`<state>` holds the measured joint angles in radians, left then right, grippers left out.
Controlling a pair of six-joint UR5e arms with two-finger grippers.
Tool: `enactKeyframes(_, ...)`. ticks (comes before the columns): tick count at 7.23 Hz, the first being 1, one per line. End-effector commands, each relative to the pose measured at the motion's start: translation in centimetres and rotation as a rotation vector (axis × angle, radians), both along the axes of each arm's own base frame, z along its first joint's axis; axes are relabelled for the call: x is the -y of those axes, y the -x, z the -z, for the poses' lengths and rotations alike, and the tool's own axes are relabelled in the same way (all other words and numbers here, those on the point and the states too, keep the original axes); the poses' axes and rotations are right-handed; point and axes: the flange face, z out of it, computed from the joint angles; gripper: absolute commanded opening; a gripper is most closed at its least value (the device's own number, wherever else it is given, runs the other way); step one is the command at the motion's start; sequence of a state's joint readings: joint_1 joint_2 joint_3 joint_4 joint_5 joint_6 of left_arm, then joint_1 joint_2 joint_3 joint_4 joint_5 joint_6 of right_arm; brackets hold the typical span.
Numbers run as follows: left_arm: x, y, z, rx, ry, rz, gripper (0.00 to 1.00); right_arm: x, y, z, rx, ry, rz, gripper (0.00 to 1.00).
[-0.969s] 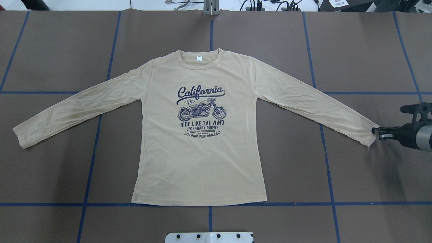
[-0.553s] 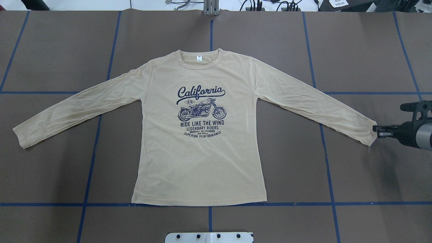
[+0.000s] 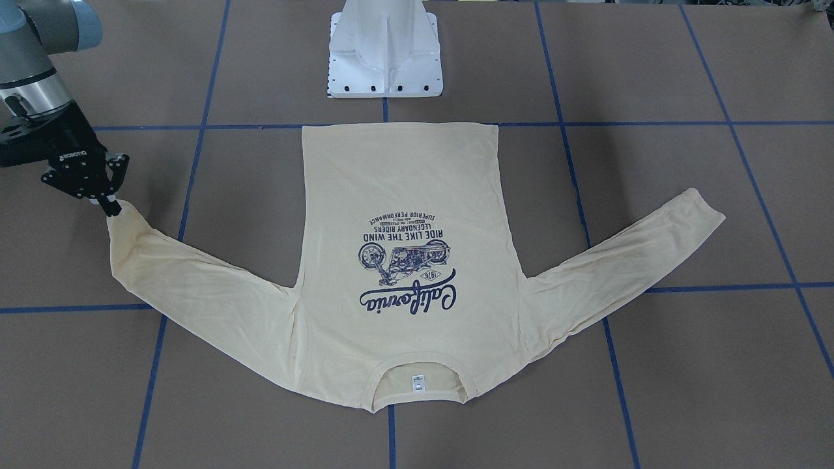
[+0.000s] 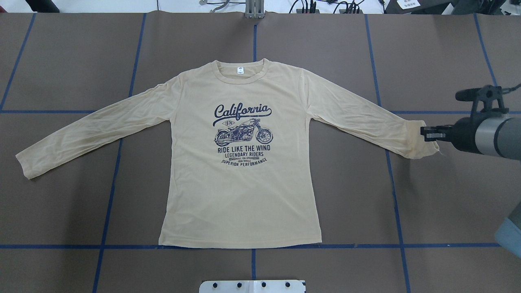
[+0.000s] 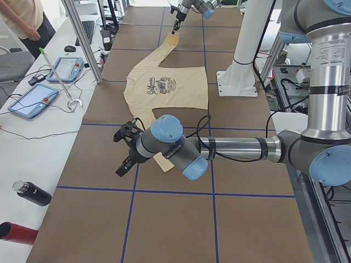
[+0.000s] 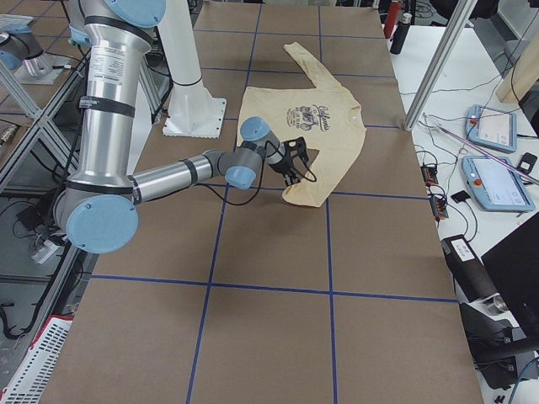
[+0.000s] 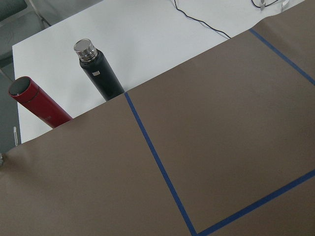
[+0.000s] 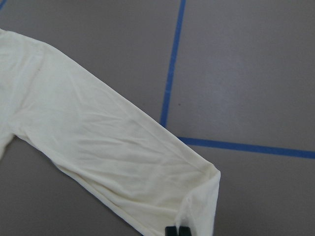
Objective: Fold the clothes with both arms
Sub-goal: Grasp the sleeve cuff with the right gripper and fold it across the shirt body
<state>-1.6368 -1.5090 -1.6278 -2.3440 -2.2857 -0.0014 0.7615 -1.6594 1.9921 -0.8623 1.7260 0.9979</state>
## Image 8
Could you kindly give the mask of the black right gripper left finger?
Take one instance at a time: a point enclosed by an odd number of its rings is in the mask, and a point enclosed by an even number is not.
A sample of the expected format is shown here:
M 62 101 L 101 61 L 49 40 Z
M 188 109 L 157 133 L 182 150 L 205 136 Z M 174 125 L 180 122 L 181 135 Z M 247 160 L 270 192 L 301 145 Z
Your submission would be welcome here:
M 176 226 L 165 227 L 165 236 L 176 236 Z

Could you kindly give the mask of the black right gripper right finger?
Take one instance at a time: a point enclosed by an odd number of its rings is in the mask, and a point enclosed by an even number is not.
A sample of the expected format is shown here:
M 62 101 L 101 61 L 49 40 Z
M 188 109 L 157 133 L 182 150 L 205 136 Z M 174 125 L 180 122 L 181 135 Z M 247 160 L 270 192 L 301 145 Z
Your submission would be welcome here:
M 180 226 L 179 227 L 179 236 L 191 236 L 190 227 Z

